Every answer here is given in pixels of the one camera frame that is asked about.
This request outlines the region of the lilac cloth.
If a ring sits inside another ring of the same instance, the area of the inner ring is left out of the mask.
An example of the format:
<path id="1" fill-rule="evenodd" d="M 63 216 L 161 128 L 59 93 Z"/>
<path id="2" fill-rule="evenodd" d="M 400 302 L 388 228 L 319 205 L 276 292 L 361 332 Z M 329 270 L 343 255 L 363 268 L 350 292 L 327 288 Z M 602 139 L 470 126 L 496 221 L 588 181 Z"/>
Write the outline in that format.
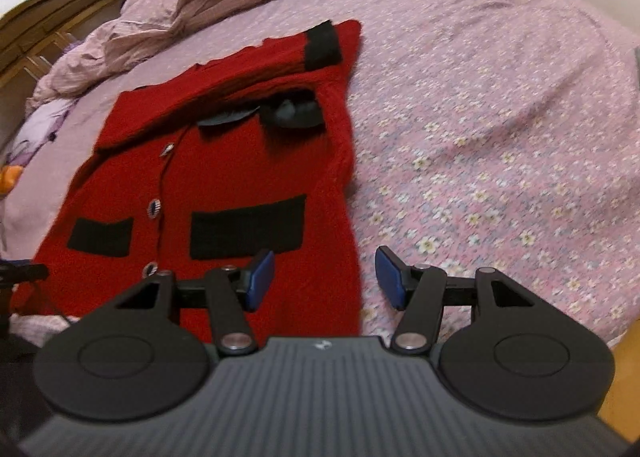
<path id="1" fill-rule="evenodd" d="M 59 98 L 35 110 L 10 143 L 4 154 L 3 163 L 28 165 L 42 146 L 55 140 L 58 130 L 75 105 L 74 98 Z"/>

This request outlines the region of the dark wooden footboard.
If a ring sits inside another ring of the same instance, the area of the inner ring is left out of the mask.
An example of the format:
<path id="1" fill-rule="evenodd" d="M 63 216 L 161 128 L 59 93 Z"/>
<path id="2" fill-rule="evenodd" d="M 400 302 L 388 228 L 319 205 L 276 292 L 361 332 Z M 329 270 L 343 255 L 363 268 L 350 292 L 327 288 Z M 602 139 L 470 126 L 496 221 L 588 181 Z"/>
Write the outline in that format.
<path id="1" fill-rule="evenodd" d="M 25 120 L 26 100 L 55 61 L 104 22 L 125 0 L 27 0 L 1 18 L 1 145 Z"/>

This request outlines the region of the orange toy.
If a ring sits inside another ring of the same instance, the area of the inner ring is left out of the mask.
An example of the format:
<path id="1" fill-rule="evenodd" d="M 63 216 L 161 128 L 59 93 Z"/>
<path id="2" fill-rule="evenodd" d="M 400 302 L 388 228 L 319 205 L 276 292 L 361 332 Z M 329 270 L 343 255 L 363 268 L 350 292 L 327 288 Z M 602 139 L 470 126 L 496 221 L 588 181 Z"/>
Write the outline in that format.
<path id="1" fill-rule="evenodd" d="M 14 189 L 24 171 L 21 165 L 3 165 L 0 170 L 0 197 L 4 198 Z"/>

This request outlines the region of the red knitted cardigan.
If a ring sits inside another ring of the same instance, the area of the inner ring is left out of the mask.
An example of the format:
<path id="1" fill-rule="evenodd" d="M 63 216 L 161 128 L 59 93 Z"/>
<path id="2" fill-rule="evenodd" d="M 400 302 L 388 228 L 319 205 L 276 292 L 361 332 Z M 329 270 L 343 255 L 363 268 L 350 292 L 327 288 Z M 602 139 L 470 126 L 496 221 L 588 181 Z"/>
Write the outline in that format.
<path id="1" fill-rule="evenodd" d="M 273 280 L 247 320 L 271 337 L 358 333 L 346 99 L 361 26 L 324 22 L 118 96 L 13 313 L 82 317 L 146 276 L 179 281 L 259 251 Z"/>

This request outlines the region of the pink floral bed sheet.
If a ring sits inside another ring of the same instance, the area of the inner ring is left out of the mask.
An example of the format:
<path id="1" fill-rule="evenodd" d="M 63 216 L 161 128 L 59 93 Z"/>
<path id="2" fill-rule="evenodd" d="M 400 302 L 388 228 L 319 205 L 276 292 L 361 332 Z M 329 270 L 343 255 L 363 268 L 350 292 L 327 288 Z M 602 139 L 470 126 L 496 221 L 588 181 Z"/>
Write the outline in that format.
<path id="1" fill-rule="evenodd" d="M 3 203 L 35 259 L 118 96 L 318 24 L 354 20 L 346 206 L 360 333 L 386 336 L 378 246 L 454 276 L 499 269 L 612 340 L 639 314 L 638 38 L 579 0 L 272 0 L 100 83 Z"/>

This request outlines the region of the black left gripper tip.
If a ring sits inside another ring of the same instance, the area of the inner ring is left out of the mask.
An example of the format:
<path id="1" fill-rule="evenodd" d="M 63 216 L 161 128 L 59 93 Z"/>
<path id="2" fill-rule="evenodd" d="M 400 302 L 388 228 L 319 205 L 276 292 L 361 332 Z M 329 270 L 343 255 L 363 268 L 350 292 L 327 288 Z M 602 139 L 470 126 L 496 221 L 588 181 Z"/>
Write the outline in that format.
<path id="1" fill-rule="evenodd" d="M 49 276 L 49 269 L 43 264 L 34 264 L 29 261 L 6 261 L 0 263 L 0 287 L 11 289 L 21 283 L 43 281 Z"/>

